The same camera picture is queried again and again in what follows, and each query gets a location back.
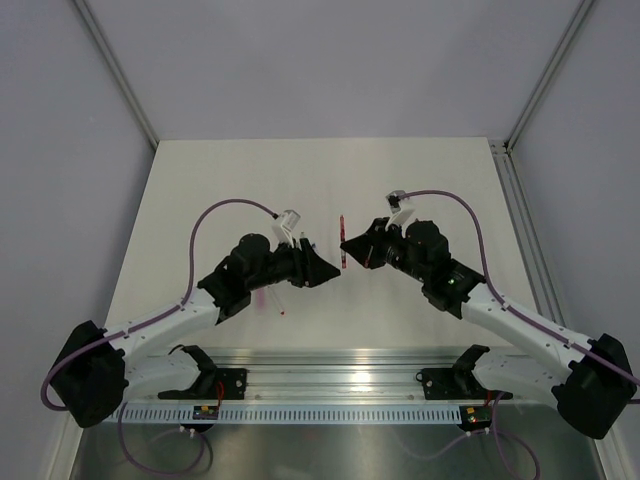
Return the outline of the clear red-tipped pen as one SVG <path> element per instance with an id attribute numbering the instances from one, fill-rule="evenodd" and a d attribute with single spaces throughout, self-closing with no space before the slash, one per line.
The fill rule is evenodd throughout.
<path id="1" fill-rule="evenodd" d="M 277 311 L 279 312 L 279 314 L 281 316 L 285 316 L 286 315 L 286 310 L 284 308 L 284 304 L 282 303 L 279 295 L 277 294 L 277 292 L 273 289 L 270 288 L 269 289 L 270 295 L 273 299 L 274 304 L 276 305 Z"/>

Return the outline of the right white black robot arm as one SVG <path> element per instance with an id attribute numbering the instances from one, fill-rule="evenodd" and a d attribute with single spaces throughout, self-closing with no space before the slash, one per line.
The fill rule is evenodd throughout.
<path id="1" fill-rule="evenodd" d="M 366 269 L 389 265 L 419 281 L 436 309 L 480 326 L 527 355 L 510 368 L 488 349 L 454 371 L 466 396 L 493 390 L 525 396 L 557 410 L 579 433 L 601 440 L 637 392 L 623 344 L 593 339 L 511 302 L 487 277 L 455 260 L 447 238 L 431 221 L 408 228 L 377 218 L 368 230 L 340 245 Z"/>

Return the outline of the red gel pen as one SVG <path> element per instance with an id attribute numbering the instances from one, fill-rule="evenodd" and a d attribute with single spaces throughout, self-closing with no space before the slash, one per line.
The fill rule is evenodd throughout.
<path id="1" fill-rule="evenodd" d="M 340 235 L 340 245 L 346 241 L 346 229 L 345 229 L 345 217 L 344 215 L 339 216 L 339 235 Z M 340 246 L 340 258 L 341 258 L 341 268 L 344 270 L 347 268 L 347 254 Z"/>

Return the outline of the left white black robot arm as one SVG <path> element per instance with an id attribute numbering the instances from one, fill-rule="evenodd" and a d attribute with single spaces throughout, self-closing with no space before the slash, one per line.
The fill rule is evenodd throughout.
<path id="1" fill-rule="evenodd" d="M 131 400 L 212 400 L 225 381 L 198 346 L 162 355 L 170 343 L 212 328 L 240 313 L 254 291 L 280 282 L 314 288 L 339 277 L 310 241 L 270 247 L 260 234 L 247 234 L 186 297 L 150 318 L 99 328 L 78 325 L 50 370 L 50 386 L 81 428 L 93 427 Z"/>

